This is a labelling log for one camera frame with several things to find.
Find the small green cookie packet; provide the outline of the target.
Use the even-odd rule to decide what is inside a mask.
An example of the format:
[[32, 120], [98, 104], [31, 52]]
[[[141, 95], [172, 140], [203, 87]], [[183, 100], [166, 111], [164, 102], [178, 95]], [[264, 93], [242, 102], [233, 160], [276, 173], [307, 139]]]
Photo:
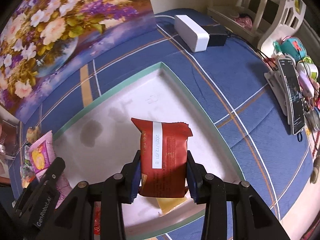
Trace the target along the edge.
[[30, 161], [26, 161], [20, 167], [20, 175], [22, 179], [22, 187], [25, 189], [35, 179], [35, 173]]

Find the pink bread packet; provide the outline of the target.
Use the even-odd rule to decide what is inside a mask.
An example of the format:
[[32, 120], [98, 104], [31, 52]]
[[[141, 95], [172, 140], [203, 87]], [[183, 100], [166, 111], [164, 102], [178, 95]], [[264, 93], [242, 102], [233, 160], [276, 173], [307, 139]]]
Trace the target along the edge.
[[[47, 132], [31, 145], [28, 150], [28, 157], [30, 158], [35, 177], [40, 181], [48, 167], [56, 159], [56, 154], [53, 148], [52, 131]], [[56, 188], [60, 193], [59, 200], [56, 205], [57, 209], [72, 190], [72, 187], [64, 173], [62, 173], [58, 179]]]

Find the beige cracker packet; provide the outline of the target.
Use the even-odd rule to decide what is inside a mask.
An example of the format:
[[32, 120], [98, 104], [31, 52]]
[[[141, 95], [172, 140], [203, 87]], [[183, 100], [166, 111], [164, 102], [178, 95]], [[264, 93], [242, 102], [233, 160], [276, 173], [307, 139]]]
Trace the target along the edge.
[[41, 136], [41, 130], [39, 126], [29, 127], [27, 129], [26, 141], [28, 144], [33, 144]]

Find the yellow jelly cup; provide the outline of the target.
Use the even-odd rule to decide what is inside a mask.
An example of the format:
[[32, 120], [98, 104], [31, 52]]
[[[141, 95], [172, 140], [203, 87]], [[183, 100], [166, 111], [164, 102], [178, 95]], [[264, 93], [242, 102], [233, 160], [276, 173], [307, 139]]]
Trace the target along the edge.
[[189, 198], [156, 198], [156, 200], [160, 208], [159, 216], [162, 217], [187, 202]]

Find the dark red snack box packet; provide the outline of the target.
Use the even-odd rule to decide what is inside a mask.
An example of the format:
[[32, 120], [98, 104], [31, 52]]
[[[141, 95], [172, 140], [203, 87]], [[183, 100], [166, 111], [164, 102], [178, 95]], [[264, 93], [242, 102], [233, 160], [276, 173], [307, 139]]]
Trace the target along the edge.
[[141, 132], [140, 159], [144, 197], [182, 198], [186, 194], [187, 144], [192, 137], [184, 122], [157, 122], [132, 118]]

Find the red crinkled candy packet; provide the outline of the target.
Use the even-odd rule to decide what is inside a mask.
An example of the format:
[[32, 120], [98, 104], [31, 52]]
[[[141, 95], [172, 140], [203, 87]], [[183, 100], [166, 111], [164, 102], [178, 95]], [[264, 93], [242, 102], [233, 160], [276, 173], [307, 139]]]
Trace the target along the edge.
[[94, 237], [98, 238], [100, 236], [100, 217], [101, 217], [101, 202], [95, 202], [94, 204], [94, 225], [93, 233]]

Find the pink flower bouquet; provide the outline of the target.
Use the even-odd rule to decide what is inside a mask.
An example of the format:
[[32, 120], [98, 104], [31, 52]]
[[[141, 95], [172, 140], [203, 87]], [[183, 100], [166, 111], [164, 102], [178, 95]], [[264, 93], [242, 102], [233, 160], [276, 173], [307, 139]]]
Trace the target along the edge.
[[1, 120], [1, 179], [9, 180], [9, 168], [18, 150], [18, 126]]

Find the blue plaid tablecloth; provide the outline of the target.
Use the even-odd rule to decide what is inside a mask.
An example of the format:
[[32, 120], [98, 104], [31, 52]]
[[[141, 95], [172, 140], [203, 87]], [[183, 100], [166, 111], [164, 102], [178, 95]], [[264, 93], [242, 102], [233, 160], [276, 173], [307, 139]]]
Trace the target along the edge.
[[299, 239], [319, 211], [319, 195], [307, 192], [313, 139], [291, 134], [287, 118], [268, 85], [266, 64], [241, 39], [193, 53], [174, 29], [174, 15], [201, 25], [213, 20], [192, 9], [166, 11], [155, 28], [84, 64], [20, 124], [18, 152], [9, 168], [15, 198], [22, 192], [20, 164], [29, 127], [59, 131], [71, 118], [127, 77], [164, 63], [187, 83], [254, 187], [291, 239]]

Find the colourful clutter pile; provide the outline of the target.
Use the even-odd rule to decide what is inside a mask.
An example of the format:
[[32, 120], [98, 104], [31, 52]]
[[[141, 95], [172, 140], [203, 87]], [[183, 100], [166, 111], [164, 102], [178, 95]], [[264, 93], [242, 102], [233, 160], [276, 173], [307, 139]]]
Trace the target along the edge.
[[319, 131], [319, 70], [306, 48], [297, 37], [287, 36], [280, 43], [273, 43], [274, 49], [293, 62], [300, 91], [303, 96], [307, 125], [313, 132]]

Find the white phone stand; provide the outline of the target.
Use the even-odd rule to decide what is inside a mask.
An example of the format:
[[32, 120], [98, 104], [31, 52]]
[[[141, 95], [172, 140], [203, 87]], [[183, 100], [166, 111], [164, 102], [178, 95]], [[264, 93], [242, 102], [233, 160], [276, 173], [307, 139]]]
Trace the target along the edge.
[[286, 100], [286, 92], [284, 88], [284, 81], [281, 78], [279, 71], [269, 71], [264, 74], [264, 77], [272, 89], [283, 114], [287, 117], [287, 123], [291, 125], [290, 110]]

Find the teal round pouch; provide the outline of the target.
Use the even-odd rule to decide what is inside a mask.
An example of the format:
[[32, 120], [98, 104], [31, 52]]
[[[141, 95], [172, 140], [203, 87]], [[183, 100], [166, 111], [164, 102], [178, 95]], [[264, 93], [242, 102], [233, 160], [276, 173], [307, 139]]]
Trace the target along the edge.
[[273, 46], [277, 53], [288, 54], [293, 57], [296, 62], [301, 61], [307, 56], [306, 48], [297, 37], [287, 36], [280, 42], [274, 41]]

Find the floral oil painting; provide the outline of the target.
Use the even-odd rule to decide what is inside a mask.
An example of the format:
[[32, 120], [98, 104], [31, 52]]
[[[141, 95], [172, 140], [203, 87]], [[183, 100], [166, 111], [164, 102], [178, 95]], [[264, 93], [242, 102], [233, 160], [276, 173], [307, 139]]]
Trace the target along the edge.
[[154, 28], [150, 0], [1, 0], [1, 106], [28, 121], [84, 64]]

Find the black power adapter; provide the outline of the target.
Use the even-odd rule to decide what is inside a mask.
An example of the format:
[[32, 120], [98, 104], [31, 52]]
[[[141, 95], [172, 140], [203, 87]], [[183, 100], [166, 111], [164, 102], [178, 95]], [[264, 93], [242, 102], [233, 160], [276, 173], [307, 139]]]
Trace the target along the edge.
[[209, 34], [209, 47], [221, 47], [225, 45], [228, 37], [228, 31], [224, 26], [207, 25], [202, 27]]

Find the white rectangular device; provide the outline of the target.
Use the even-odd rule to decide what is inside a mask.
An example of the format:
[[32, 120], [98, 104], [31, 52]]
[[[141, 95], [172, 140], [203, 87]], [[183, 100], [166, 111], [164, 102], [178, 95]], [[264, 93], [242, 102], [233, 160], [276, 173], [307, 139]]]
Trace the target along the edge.
[[175, 15], [174, 28], [193, 53], [206, 51], [210, 35], [187, 15]]

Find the white shelf rack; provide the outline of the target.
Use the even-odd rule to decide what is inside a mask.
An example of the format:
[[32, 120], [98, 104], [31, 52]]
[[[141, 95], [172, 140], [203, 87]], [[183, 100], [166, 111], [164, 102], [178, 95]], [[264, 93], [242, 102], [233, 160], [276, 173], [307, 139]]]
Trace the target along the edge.
[[274, 42], [293, 36], [303, 23], [302, 0], [208, 0], [207, 14], [267, 56]]

